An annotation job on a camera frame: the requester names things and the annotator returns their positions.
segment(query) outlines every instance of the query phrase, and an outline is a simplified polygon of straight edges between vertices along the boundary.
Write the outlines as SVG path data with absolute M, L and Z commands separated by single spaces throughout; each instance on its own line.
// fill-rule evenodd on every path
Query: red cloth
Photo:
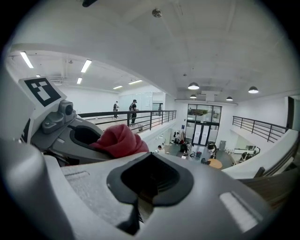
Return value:
M 141 140 L 138 134 L 132 133 L 125 124 L 109 127 L 91 146 L 105 150 L 115 158 L 149 152 L 147 144 Z

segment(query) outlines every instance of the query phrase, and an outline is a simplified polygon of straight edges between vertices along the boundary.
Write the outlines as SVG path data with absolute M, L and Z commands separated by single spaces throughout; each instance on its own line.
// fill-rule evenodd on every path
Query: round table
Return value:
M 211 167 L 220 169 L 223 166 L 222 163 L 219 160 L 217 160 L 217 159 L 211 158 L 211 159 L 208 159 L 208 161 L 210 161 L 210 165 L 209 166 L 211 166 Z

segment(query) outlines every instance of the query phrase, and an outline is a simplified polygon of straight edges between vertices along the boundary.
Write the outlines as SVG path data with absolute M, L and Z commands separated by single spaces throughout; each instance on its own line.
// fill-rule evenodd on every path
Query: metal railing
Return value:
M 252 134 L 259 135 L 267 139 L 267 142 L 272 143 L 282 137 L 288 130 L 287 127 L 237 116 L 233 116 L 232 125 L 243 128 Z
M 136 130 L 136 132 L 143 132 L 146 130 L 151 130 L 153 127 L 157 125 L 161 125 L 163 123 L 169 122 L 176 118 L 176 110 L 173 111 L 126 111 L 126 112 L 91 112 L 91 113 L 81 113 L 79 114 L 82 118 L 96 118 L 101 120 L 98 117 L 114 117 L 114 115 L 118 115 L 119 120 L 112 121 L 103 121 L 97 122 L 96 125 L 108 124 L 108 123 L 120 123 L 124 122 L 132 131 Z

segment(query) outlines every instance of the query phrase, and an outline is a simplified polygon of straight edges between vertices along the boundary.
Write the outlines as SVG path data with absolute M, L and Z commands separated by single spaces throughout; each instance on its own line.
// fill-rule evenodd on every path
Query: white ceiling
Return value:
M 98 88 L 116 92 L 149 85 L 146 82 L 129 85 L 129 82 L 139 80 L 139 78 L 95 60 L 92 61 L 87 71 L 82 73 L 81 69 L 87 59 L 85 57 L 40 50 L 26 53 L 34 68 L 27 66 L 19 51 L 11 52 L 7 58 L 7 65 L 14 68 L 18 79 L 41 75 L 49 77 L 57 85 Z M 81 84 L 77 84 L 79 77 L 82 77 Z
M 219 92 L 216 101 L 232 96 L 234 102 L 240 102 L 300 91 L 299 62 L 293 48 L 258 1 L 98 0 L 88 8 L 83 8 L 80 0 L 50 2 L 40 15 L 30 19 L 32 22 L 28 21 L 12 47 L 34 49 L 36 43 L 64 49 L 72 46 L 65 51 L 69 55 L 58 56 L 51 71 L 44 69 L 50 74 L 66 74 L 59 62 L 80 49 L 93 60 L 85 76 L 89 80 L 82 81 L 89 87 L 109 89 L 123 84 L 120 75 L 130 72 L 124 84 L 135 75 L 177 99 L 187 99 L 194 93 L 187 90 L 191 82 L 200 85 L 196 91 L 199 94 L 202 90 Z M 163 17 L 151 15 L 156 7 Z M 46 55 L 33 61 L 46 61 Z M 68 77 L 77 77 L 84 61 L 81 58 L 72 66 L 67 64 Z M 108 65 L 100 62 L 119 68 L 106 71 Z M 260 92 L 249 94 L 250 86 Z M 204 99 L 199 95 L 197 100 Z

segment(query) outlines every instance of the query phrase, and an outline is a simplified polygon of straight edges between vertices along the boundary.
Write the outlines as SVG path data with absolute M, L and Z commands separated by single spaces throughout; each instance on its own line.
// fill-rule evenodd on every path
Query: door frame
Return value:
M 201 125 L 201 133 L 200 133 L 200 137 L 199 137 L 198 143 L 194 143 L 194 136 L 195 136 L 195 131 L 196 131 L 197 125 Z M 201 139 L 202 139 L 202 134 L 203 134 L 204 126 L 208 126 L 208 127 L 209 127 L 205 145 L 200 144 Z M 196 123 L 196 124 L 195 124 L 195 127 L 194 127 L 194 133 L 193 133 L 193 138 L 192 138 L 192 144 L 197 144 L 197 145 L 200 145 L 200 146 L 206 146 L 206 145 L 207 145 L 207 142 L 208 142 L 208 138 L 210 137 L 210 128 L 211 128 L 211 125 L 210 125 L 210 124 Z

